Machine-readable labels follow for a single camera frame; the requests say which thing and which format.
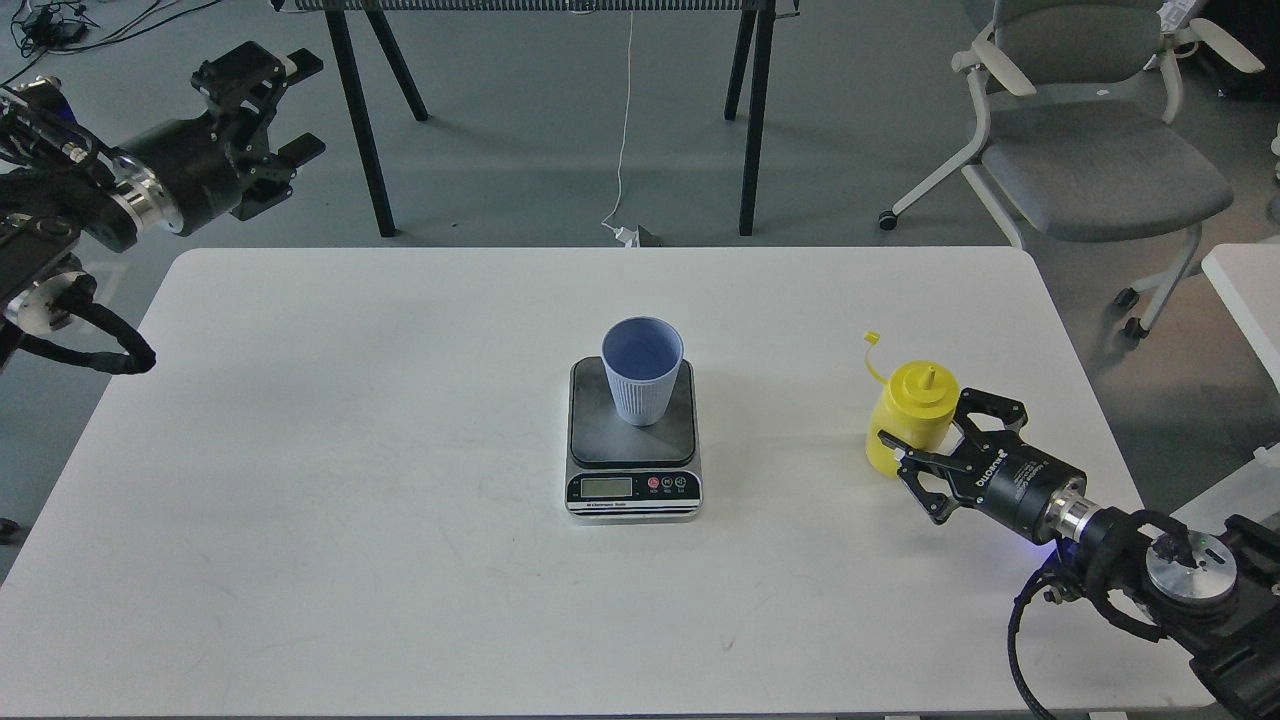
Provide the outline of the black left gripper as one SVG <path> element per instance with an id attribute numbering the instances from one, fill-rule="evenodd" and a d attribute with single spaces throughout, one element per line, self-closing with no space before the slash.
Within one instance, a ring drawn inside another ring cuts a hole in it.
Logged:
<path id="1" fill-rule="evenodd" d="M 189 236 L 223 214 L 247 222 L 285 201 L 297 170 L 326 145 L 303 133 L 269 152 L 266 128 L 284 92 L 323 68 L 305 47 L 278 56 L 256 42 L 204 61 L 191 85 L 205 114 L 164 122 L 110 150 L 116 200 L 137 229 Z"/>

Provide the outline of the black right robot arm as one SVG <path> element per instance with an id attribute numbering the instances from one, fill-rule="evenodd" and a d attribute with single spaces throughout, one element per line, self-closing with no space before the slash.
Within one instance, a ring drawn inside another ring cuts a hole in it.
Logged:
<path id="1" fill-rule="evenodd" d="M 1125 512 L 1085 496 L 1085 474 L 1027 443 L 1027 411 L 1012 398 L 961 389 L 947 454 L 908 442 L 899 423 L 874 421 L 870 442 L 890 454 L 897 477 L 934 524 L 975 509 L 1053 552 L 1012 602 L 1006 650 L 1018 693 L 1038 719 L 1018 660 L 1021 618 L 1034 594 L 1055 603 L 1087 600 L 1112 626 L 1148 642 L 1175 641 L 1190 670 L 1238 719 L 1279 715 L 1277 533 L 1231 515 L 1220 534 L 1162 512 Z"/>

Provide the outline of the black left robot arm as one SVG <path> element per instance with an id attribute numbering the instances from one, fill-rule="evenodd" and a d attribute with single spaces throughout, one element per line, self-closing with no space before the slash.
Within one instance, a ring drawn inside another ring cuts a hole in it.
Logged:
<path id="1" fill-rule="evenodd" d="M 188 236 L 221 215 L 246 222 L 292 193 L 325 149 L 301 135 L 271 150 L 285 91 L 323 68 L 306 49 L 278 56 L 247 42 L 192 76 L 204 114 L 113 147 L 81 126 L 59 79 L 3 88 L 3 356 L 15 351 L 113 375 L 148 372 L 142 334 L 95 300 L 73 250 L 88 236 L 114 252 L 146 229 Z"/>

